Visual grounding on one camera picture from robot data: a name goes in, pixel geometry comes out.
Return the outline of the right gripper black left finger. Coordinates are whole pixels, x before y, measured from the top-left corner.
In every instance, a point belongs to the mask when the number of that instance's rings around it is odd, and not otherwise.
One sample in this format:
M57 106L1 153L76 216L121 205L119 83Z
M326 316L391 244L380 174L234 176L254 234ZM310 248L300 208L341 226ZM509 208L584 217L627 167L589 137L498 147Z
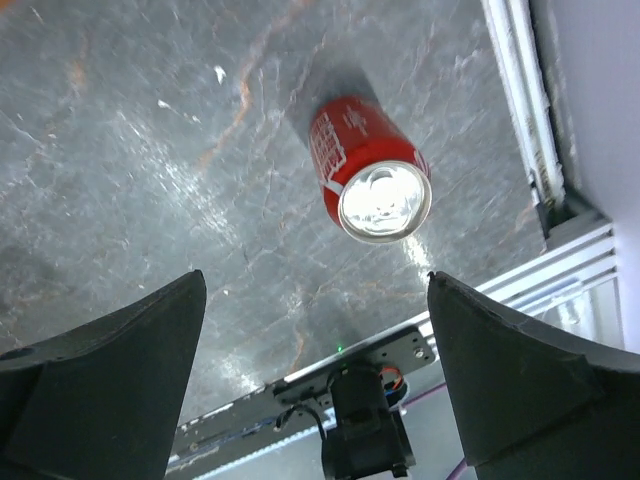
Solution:
M194 270L2 354L2 478L164 478L206 299Z

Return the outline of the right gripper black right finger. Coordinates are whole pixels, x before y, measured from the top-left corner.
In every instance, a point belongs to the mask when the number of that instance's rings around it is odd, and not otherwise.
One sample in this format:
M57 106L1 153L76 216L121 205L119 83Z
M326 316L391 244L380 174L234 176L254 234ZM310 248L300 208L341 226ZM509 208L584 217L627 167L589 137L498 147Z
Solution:
M466 462L481 479L635 479L639 357L430 277L428 309Z

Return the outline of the red cola can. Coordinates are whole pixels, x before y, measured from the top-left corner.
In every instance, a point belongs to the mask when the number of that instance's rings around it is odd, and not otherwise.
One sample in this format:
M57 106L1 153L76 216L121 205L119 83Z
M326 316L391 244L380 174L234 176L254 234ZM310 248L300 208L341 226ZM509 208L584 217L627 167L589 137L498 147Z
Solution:
M396 242L428 216L429 165L379 102L347 95L325 103L311 121L309 150L327 213L351 238Z

